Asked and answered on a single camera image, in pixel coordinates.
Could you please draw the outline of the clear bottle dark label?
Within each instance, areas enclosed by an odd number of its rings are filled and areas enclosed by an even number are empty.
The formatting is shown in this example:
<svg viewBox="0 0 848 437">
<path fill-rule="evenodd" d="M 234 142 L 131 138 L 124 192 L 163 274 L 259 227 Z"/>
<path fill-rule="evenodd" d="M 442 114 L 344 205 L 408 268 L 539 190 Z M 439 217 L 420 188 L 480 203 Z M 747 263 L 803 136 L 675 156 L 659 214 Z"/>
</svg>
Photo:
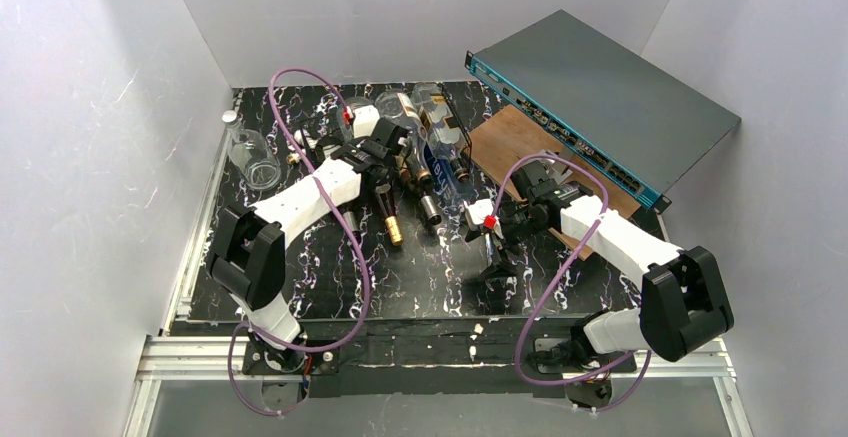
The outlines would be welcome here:
<svg viewBox="0 0 848 437">
<path fill-rule="evenodd" d="M 337 120 L 342 124 L 352 125 L 356 119 L 355 112 L 360 108 L 372 105 L 373 101 L 367 97 L 353 96 L 347 98 L 344 104 L 337 108 Z"/>
</svg>

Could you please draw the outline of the clear bottle red label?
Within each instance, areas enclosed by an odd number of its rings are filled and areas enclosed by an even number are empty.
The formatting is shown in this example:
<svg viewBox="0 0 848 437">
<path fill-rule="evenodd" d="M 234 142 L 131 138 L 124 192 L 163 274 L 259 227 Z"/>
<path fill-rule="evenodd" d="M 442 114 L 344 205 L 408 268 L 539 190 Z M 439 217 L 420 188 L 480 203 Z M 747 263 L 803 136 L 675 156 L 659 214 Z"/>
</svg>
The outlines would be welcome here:
<svg viewBox="0 0 848 437">
<path fill-rule="evenodd" d="M 226 132 L 226 154 L 241 174 L 245 184 L 256 191 L 274 188 L 280 181 L 280 164 L 265 137 L 248 129 L 235 110 L 222 114 Z"/>
</svg>

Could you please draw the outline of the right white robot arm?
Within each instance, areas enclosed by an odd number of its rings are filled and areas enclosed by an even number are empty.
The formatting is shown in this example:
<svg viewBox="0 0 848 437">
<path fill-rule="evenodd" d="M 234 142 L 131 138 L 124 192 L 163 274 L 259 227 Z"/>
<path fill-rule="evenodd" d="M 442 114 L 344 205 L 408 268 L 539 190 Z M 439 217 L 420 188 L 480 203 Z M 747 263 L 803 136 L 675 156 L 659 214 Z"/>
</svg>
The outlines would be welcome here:
<svg viewBox="0 0 848 437">
<path fill-rule="evenodd" d="M 611 209 L 606 193 L 555 180 L 541 160 L 522 160 L 510 179 L 518 204 L 504 206 L 495 198 L 464 207 L 466 240 L 489 242 L 484 280 L 513 275 L 508 248 L 554 230 L 590 247 L 640 293 L 639 307 L 591 314 L 571 327 L 563 343 L 529 354 L 529 361 L 586 366 L 603 355 L 645 350 L 676 362 L 733 328 L 730 300 L 710 251 L 683 249 L 651 235 Z"/>
</svg>

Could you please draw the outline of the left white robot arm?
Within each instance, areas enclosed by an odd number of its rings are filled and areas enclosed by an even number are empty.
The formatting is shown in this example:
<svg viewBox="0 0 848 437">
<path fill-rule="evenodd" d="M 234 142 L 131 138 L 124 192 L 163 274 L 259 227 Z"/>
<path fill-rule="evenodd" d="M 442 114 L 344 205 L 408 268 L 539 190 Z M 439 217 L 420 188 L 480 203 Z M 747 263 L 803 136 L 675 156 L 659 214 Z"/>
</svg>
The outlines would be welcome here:
<svg viewBox="0 0 848 437">
<path fill-rule="evenodd" d="M 230 205 L 219 212 L 206 272 L 242 308 L 261 341 L 281 352 L 321 353 L 357 334 L 365 312 L 337 342 L 305 345 L 283 295 L 286 251 L 326 214 L 340 217 L 340 206 L 368 191 L 389 190 L 407 139 L 405 128 L 379 118 L 370 132 L 341 144 L 316 170 L 282 192 L 250 207 Z"/>
</svg>

